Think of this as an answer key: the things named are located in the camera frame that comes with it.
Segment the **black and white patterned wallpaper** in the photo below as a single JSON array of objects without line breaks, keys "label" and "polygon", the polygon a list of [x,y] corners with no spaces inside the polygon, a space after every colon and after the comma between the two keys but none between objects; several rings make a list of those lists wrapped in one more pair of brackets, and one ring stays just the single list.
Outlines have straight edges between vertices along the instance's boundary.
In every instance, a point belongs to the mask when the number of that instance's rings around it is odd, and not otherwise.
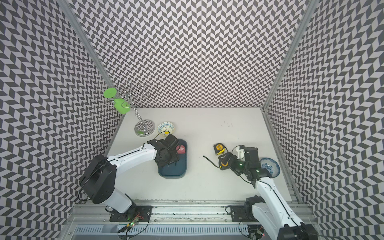
[{"label": "black and white patterned wallpaper", "polygon": [[322,0],[268,109],[325,235],[384,239],[384,0]]},{"label": "black and white patterned wallpaper", "polygon": [[111,79],[142,107],[262,106],[308,0],[69,0]]},{"label": "black and white patterned wallpaper", "polygon": [[0,18],[0,239],[55,238],[120,117],[53,0],[1,0]]}]

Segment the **bowl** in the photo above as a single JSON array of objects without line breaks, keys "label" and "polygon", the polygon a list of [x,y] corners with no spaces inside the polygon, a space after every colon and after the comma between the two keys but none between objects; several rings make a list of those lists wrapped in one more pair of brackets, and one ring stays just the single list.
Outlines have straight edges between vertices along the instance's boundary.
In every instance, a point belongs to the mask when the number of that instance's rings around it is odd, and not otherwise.
[{"label": "bowl", "polygon": [[174,131],[175,125],[173,125],[171,122],[163,122],[157,127],[157,132],[164,137],[168,136],[170,133],[172,134]]},{"label": "bowl", "polygon": [[260,160],[260,164],[262,168],[265,168],[270,172],[273,178],[279,176],[280,166],[275,160],[265,157]]}]

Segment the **red object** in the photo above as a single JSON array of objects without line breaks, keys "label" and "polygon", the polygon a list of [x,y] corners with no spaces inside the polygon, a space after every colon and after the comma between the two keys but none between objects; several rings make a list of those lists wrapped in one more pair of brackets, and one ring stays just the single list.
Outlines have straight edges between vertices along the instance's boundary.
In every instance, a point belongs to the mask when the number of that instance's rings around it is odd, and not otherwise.
[{"label": "red object", "polygon": [[185,154],[185,147],[184,147],[184,145],[180,145],[180,148],[178,148],[177,153],[178,154]]}]

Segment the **green disc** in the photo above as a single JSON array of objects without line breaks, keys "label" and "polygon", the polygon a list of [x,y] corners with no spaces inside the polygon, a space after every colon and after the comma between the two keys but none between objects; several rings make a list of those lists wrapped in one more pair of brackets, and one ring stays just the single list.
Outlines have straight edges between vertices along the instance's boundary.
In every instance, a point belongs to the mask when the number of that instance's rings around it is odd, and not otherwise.
[{"label": "green disc", "polygon": [[118,91],[116,90],[116,88],[108,88],[107,90],[104,91],[104,94],[103,96],[105,98],[112,98],[116,95]]},{"label": "green disc", "polygon": [[116,110],[121,114],[126,114],[131,109],[131,106],[124,99],[116,98],[113,101],[115,101]]}]

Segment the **robotic arm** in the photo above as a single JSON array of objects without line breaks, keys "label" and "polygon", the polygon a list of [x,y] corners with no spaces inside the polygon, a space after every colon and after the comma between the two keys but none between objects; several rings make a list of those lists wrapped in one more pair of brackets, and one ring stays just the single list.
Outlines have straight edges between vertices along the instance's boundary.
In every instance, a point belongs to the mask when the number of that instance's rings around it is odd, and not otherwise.
[{"label": "robotic arm", "polygon": [[150,140],[142,147],[116,156],[98,155],[85,169],[79,181],[80,186],[94,204],[110,206],[125,219],[131,219],[136,205],[126,194],[114,187],[116,177],[146,161],[155,160],[158,167],[178,161],[178,145],[179,140],[169,134],[165,139]]},{"label": "robotic arm", "polygon": [[258,149],[239,146],[236,152],[237,156],[227,153],[227,163],[235,174],[245,174],[256,189],[256,195],[246,199],[244,209],[250,220],[262,224],[264,235],[261,239],[317,240],[315,228],[303,223],[277,190],[269,171],[261,168]]},{"label": "robotic arm", "polygon": [[[158,167],[178,161],[178,145],[179,140],[169,134],[165,139],[150,140],[142,147],[116,156],[98,155],[85,169],[80,186],[94,204],[110,206],[113,214],[119,214],[125,220],[132,219],[136,205],[128,195],[114,187],[116,177],[146,161],[155,160]],[[236,152],[237,156],[229,152],[220,156],[219,165],[221,170],[229,168],[238,176],[245,174],[256,189],[256,195],[246,199],[244,209],[249,220],[262,224],[262,239],[317,240],[314,227],[305,225],[293,212],[277,190],[271,174],[261,168],[258,149],[239,146]]]}]

